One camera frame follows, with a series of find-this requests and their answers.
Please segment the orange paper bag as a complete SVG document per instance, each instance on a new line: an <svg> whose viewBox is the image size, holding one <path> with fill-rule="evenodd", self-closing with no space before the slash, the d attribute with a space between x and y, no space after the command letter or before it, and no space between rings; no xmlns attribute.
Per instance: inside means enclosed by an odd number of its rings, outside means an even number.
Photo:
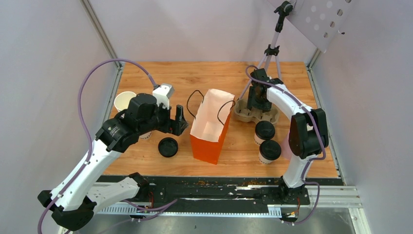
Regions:
<svg viewBox="0 0 413 234"><path fill-rule="evenodd" d="M189 108L195 93L202 97L196 114ZM193 117L189 135L194 159L214 165L218 163L235 104L233 94L218 89L209 89L205 95L194 90L189 95L186 108Z"/></svg>

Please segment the black coffee cup lid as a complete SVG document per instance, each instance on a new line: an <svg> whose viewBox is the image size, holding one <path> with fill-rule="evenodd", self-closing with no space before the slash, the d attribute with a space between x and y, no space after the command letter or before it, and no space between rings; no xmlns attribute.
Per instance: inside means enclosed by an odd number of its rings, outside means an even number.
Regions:
<svg viewBox="0 0 413 234"><path fill-rule="evenodd" d="M281 156L281 146L274 140L265 140L259 147L259 152L267 159L278 159Z"/></svg>

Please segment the white paper coffee cup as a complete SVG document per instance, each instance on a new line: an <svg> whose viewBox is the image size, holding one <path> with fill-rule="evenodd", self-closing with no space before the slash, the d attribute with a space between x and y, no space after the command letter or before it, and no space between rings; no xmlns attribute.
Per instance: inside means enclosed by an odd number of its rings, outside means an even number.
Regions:
<svg viewBox="0 0 413 234"><path fill-rule="evenodd" d="M262 153L259 153L259 161L262 164L270 164L274 161L274 159L271 159L271 158L267 159L267 158L264 157L264 155Z"/></svg>

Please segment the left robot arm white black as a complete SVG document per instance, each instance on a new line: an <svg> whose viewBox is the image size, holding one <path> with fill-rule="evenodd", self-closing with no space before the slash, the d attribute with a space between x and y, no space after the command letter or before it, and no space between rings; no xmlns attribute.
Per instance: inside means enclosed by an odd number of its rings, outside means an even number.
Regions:
<svg viewBox="0 0 413 234"><path fill-rule="evenodd" d="M139 173L96 192L92 186L141 135L160 131L179 136L187 127L182 105L177 105L175 118L171 119L169 107L151 94L140 93L126 109L103 123L95 139L89 139L89 150L72 172L54 189L41 191L38 200L51 211L57 225L70 231L81 229L97 212L119 201L144 201L149 196L149 182Z"/></svg>

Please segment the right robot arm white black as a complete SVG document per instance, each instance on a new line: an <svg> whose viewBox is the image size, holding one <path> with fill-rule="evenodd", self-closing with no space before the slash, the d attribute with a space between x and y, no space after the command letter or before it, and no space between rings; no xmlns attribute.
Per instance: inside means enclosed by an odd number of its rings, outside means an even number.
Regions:
<svg viewBox="0 0 413 234"><path fill-rule="evenodd" d="M246 74L254 88L253 100L274 104L290 120L287 149L292 156L282 176L278 197L283 203L291 203L304 191L305 177L313 162L326 158L329 145L326 113L300 101L280 79L271 79L263 68Z"/></svg>

